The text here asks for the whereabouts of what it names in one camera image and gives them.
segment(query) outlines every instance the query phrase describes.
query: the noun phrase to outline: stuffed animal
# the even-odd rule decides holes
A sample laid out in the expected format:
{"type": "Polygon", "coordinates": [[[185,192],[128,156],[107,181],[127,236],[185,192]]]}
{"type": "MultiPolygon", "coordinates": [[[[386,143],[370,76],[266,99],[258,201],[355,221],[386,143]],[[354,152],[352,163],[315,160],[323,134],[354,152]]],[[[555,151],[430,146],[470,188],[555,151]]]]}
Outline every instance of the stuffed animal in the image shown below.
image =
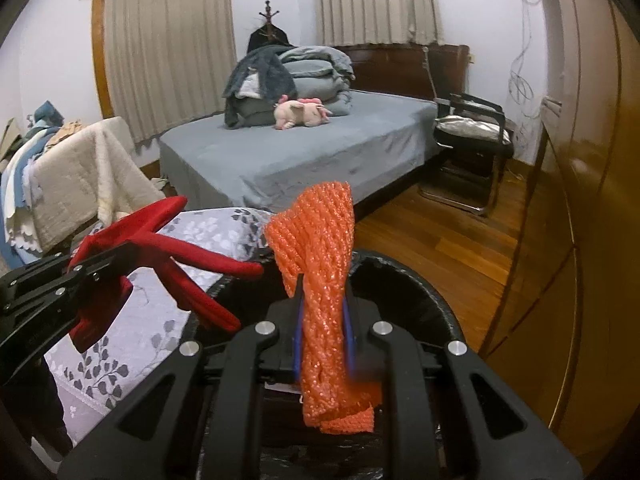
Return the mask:
{"type": "Polygon", "coordinates": [[[276,119],[276,130],[288,130],[297,124],[305,126],[319,126],[329,122],[328,115],[331,112],[322,106],[320,99],[300,99],[289,101],[283,95],[273,112],[276,119]]]}

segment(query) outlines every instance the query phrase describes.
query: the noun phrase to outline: gray bed sheet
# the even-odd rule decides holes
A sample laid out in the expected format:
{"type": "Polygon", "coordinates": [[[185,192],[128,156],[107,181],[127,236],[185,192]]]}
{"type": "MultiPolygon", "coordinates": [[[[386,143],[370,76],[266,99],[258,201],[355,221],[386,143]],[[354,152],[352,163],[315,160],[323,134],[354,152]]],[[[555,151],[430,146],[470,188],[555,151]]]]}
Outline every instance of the gray bed sheet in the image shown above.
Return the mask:
{"type": "Polygon", "coordinates": [[[348,182],[357,203],[440,151],[433,102],[359,91],[352,102],[351,115],[315,128],[229,130],[223,116],[182,124],[159,139],[162,174],[189,210],[279,212],[306,187],[334,180],[348,182]]]}

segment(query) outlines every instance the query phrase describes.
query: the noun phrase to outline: curtain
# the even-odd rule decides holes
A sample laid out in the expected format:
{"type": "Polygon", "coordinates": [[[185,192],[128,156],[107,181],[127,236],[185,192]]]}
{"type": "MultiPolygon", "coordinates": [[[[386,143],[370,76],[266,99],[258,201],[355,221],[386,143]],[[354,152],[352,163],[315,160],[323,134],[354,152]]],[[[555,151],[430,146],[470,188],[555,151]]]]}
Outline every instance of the curtain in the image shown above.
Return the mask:
{"type": "Polygon", "coordinates": [[[440,29],[436,0],[318,0],[318,21],[327,45],[430,44],[440,29]]]}
{"type": "Polygon", "coordinates": [[[104,52],[113,111],[135,142],[222,111],[231,0],[105,0],[104,52]]]}

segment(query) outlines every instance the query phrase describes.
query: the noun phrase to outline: red glove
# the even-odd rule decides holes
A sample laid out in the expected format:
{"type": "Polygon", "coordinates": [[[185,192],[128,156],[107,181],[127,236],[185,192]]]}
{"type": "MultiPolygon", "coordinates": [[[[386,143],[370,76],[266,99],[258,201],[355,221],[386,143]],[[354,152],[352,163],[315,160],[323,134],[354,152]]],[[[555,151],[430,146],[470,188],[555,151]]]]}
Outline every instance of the red glove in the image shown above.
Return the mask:
{"type": "MultiPolygon", "coordinates": [[[[238,318],[207,296],[176,262],[239,278],[259,278],[262,266],[253,262],[238,262],[182,240],[156,234],[183,210],[186,203],[187,199],[181,196],[165,198],[124,217],[95,235],[87,236],[71,259],[69,269],[91,256],[131,242],[138,248],[138,257],[131,263],[129,272],[138,267],[151,267],[179,308],[195,312],[206,327],[217,325],[228,332],[235,332],[240,328],[238,318]]],[[[78,309],[80,321],[69,332],[78,351],[84,352],[98,342],[132,291],[133,285],[126,276],[102,280],[92,286],[89,300],[78,309]]]]}

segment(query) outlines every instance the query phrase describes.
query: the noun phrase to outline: silver bolt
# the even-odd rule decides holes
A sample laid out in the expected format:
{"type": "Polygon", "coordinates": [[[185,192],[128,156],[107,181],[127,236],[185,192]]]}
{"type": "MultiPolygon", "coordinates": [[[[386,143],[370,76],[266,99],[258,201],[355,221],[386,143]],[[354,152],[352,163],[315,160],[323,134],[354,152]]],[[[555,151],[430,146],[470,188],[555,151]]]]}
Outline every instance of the silver bolt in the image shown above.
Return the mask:
{"type": "Polygon", "coordinates": [[[271,321],[261,321],[255,325],[255,331],[260,335],[273,334],[274,330],[276,326],[271,321]]]}
{"type": "Polygon", "coordinates": [[[467,348],[462,341],[452,341],[447,345],[447,350],[453,355],[464,355],[466,354],[467,348]]]}
{"type": "Polygon", "coordinates": [[[372,329],[378,335],[387,335],[393,332],[394,326],[388,321],[377,321],[373,324],[372,329]]]}
{"type": "Polygon", "coordinates": [[[195,341],[185,341],[180,345],[180,353],[185,357],[193,357],[200,350],[200,345],[195,341]]]}

